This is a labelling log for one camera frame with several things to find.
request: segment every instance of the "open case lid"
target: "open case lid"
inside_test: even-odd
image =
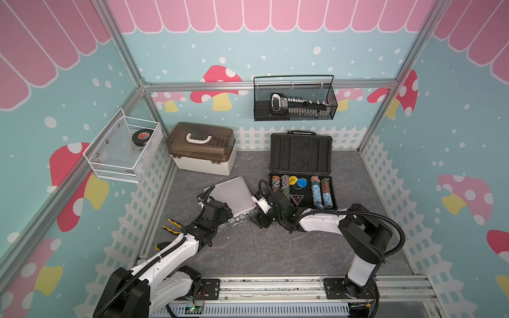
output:
[[[270,136],[272,172],[328,175],[331,172],[332,137],[310,131],[289,131]]]

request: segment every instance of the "black case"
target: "black case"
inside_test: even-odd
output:
[[[289,131],[286,134],[272,134],[270,136],[270,170],[269,183],[272,176],[289,175],[305,178],[307,185],[297,190],[290,186],[290,194],[303,194],[304,198],[299,208],[315,208],[311,192],[311,177],[319,176],[330,178],[330,195],[333,207],[336,210],[336,199],[331,169],[332,137],[317,136],[311,131]]]

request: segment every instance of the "white box handle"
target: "white box handle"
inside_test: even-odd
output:
[[[209,135],[205,140],[192,139],[191,133],[188,133],[186,136],[186,140],[191,143],[208,143],[211,139],[212,139],[211,135]]]

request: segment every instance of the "case handle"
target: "case handle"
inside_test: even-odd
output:
[[[287,132],[287,134],[289,134],[289,135],[310,135],[310,136],[316,136],[317,133],[315,133],[314,131],[296,131],[296,130],[292,130],[292,131]]]
[[[192,139],[191,138],[191,133],[188,133],[187,136],[186,136],[186,140],[188,142],[190,142],[190,143],[200,143],[200,144],[203,144],[203,143],[208,143],[211,139],[212,139],[211,135],[209,135],[207,137],[207,139],[205,139],[205,140]]]

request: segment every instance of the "gray marble floor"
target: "gray marble floor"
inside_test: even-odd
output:
[[[269,152],[243,151],[230,176],[178,170],[166,202],[157,242],[172,241],[175,236],[162,229],[168,218],[190,223],[200,212],[196,195],[203,188],[243,176],[251,193],[258,180],[268,179]],[[339,208],[360,203],[368,210],[385,214],[380,198],[357,151],[332,152],[332,176]],[[212,247],[205,247],[183,265],[189,265],[205,276],[211,275],[344,275],[354,256],[341,235],[310,232],[289,234],[277,223],[259,229],[251,222],[221,229]],[[380,275],[408,275],[411,270],[402,251],[387,258]]]

